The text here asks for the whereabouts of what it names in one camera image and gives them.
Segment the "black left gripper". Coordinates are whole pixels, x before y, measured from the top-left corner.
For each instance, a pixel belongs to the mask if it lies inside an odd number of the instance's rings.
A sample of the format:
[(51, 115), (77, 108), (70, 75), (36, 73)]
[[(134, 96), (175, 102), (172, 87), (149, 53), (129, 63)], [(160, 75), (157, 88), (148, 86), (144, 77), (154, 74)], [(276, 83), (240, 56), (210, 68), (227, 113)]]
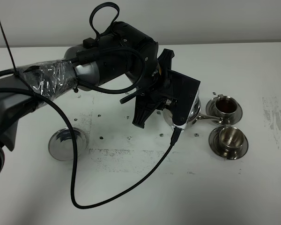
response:
[(137, 95), (132, 121), (135, 126), (144, 128), (145, 121), (154, 110), (163, 110), (167, 100), (174, 102), (178, 99), (178, 78), (171, 70), (173, 57), (173, 50), (163, 49), (157, 58), (162, 74), (155, 76), (153, 84)]

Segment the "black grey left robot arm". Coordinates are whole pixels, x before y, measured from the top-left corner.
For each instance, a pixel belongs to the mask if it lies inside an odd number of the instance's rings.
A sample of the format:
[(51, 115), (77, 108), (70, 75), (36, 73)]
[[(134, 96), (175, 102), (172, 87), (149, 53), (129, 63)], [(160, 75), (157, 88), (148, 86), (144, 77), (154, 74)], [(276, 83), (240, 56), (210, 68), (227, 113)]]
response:
[(158, 43), (124, 22), (113, 22), (96, 38), (69, 48), (63, 59), (0, 71), (0, 172), (13, 150), (18, 120), (70, 90), (127, 93), (136, 100), (133, 124), (172, 98), (171, 79), (157, 54)]

